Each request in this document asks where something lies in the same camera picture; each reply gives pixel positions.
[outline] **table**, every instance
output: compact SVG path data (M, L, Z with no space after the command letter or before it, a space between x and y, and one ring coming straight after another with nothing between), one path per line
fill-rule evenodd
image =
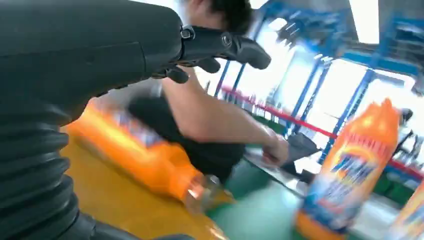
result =
M303 239L292 228L301 198L244 160L225 185L236 204L207 213L215 225L206 216L189 214L179 202L148 191L73 138L62 154L71 159L67 173L74 179L80 208L139 238L187 234L198 240L212 240L216 238L212 237L211 229L218 225L230 240Z

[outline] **orange bottle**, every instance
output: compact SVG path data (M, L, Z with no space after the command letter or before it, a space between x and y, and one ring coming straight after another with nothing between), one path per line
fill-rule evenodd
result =
M424 239L424 182L403 207L384 240Z
M297 214L301 235L309 240L346 239L396 149L399 117L386 99L344 127Z
M198 171L180 145L163 140L123 110L91 102L67 130L153 192L172 196L193 212L203 211L219 189L219 180Z

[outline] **robotic hand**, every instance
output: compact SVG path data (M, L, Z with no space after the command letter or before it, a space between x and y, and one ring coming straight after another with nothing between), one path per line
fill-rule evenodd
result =
M219 69L215 57L264 69L255 42L182 28L169 8L128 0L0 2L0 233L4 239L136 239L79 212L60 126L89 99L177 68Z

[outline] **red barrier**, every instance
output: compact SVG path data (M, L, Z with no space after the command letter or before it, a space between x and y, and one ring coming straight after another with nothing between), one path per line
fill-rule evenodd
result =
M316 131L316 132L318 132L318 133L321 133L321 134L323 134L323 135L325 135L325 136L327 136L327 137L330 137L330 138L332 138L332 139L336 139L336 138L337 138L337 135L336 135L336 134L333 134L333 133L331 133L331 132L329 132L329 131L326 131L326 130L324 130L324 129L321 129L321 128L317 127L317 126L314 126L314 125L309 124L309 123L307 123L307 122L304 122L304 121L301 121L301 120L299 120L299 119L296 119L295 117L292 117L292 116L291 116L291 115L289 115L289 114L286 114L286 113L283 113L283 112L281 112L281 111L278 111L277 109L275 109L275 108L273 108L273 107L258 104L258 103L256 103L256 102L252 101L249 97L247 97L247 96L243 96L243 95L242 95L241 93L239 93L239 92L232 91L232 90L231 90L230 88L228 88L228 87L223 86L223 87L221 88L221 90L222 90L223 92L226 92L227 94L231 94L231 95L235 96L237 99L241 99L241 100L243 100L243 101L245 101L245 102L248 102L248 103L250 103L250 104L254 105L254 106L255 106L255 107L257 107L257 108L263 109L263 110L265 110L265 111L267 111L267 112L271 113L272 115L274 115L274 116L276 116L276 117L279 117L279 118L285 119L285 120L290 121L290 122L292 122L292 123L294 123L294 124L296 124L296 125L303 126L303 127L308 128L308 129L314 130L314 131Z
M274 115L276 117L285 119L285 120L290 121L290 122L292 122L292 123L294 123L296 125L303 126L305 128L314 130L314 131L316 131L318 133L321 133L321 134L323 134L323 135L325 135L327 137L330 137L332 139L336 139L337 138L337 135L336 134L333 134L333 133L331 133L329 131L326 131L324 129L321 129L321 128L317 127L317 126L314 126L314 125L309 124L307 122L304 122L304 121L301 121L299 119L296 119L295 117L292 117L289 114L286 114L286 113L283 113L281 111L278 111L277 109L275 109L273 107L258 104L256 102L252 101L248 96L244 96L240 92L233 91L231 88L229 88L227 86L223 86L221 88L221 90L223 92L227 93L227 94L231 94L231 95L235 96L237 99L241 99L241 100L243 100L245 102L248 102L248 103L254 105L257 108L263 109L263 110L271 113L272 115ZM391 159L388 164L391 167L396 168L396 169L398 169L400 171L403 171L404 173L406 173L408 175L411 175L411 176L413 176L414 178L416 178L416 179L418 179L420 181L424 179L424 173L421 173L417 169L414 169L414 168L411 168L411 167L407 167L407 166L403 165L402 163L399 163L399 162L397 162L397 161L395 161L393 159Z

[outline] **blue pillar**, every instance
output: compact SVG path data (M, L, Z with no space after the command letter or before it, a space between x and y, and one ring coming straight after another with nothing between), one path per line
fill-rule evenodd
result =
M314 81L315 74L317 73L318 69L321 66L321 58L319 58L315 64L313 65L312 71L310 72L309 78L307 79L305 86L303 87L302 92L300 93L299 99L296 102L296 105L294 106L293 112L291 113L292 117L296 117L299 113L299 110L301 109L302 104L305 101L306 94L308 93L309 88L311 87L312 82ZM283 130L282 135L286 136L290 127L292 126L292 123L290 121L287 122L286 127Z
M380 35L381 36L380 44L378 45L378 48L372 55L372 58L368 64L368 69L366 70L366 73L363 76L362 81L359 83L359 86L356 88L355 92L353 93L353 96L350 98L349 103L347 104L342 115L338 119L332 131L333 134L338 135L347 117L355 114L355 111L358 108L358 105L361 103L362 97L364 96L365 92L368 89L368 85L373 80L374 69L378 67L380 59L385 56L387 50L389 49L389 46L391 44L391 40L393 39L394 34L396 34L396 24L395 22L392 22L388 26L387 31L386 32L383 31L383 34ZM327 142L327 145L325 146L324 151L322 152L321 158L319 159L320 163L322 163L326 159L328 153L330 152L330 149L333 147L334 142L335 142L335 139L332 139L332 138L329 139L329 141Z
M312 106L314 105L315 99L317 99L317 95L320 92L321 87L323 86L324 80L327 77L330 67L331 67L331 63L324 66L324 69L322 70L322 73L319 76L318 83L316 84L316 87L313 90L312 96L310 96L309 101L307 102L306 108L303 111L302 116L300 117L301 121L306 121L306 118L308 117L308 114L311 111ZM300 129L301 129L301 126L296 125L294 127L294 133L298 133Z
M223 82L224 82L225 76L227 75L227 71L229 67L230 67L230 61L226 61L225 67L221 74L221 78L219 79L218 85L216 86L215 94L213 95L215 98L218 97L218 94L220 93L220 90L223 87Z
M262 19L260 20L259 25L255 29L255 32L253 33L252 40L256 41L259 37L259 34L261 33L262 27L264 26L265 20L267 19L267 12L263 15ZM245 71L246 63L241 65L240 71L238 72L237 78L235 79L234 85L232 86L232 90L235 91L237 87L239 86L240 79L242 78L243 72Z

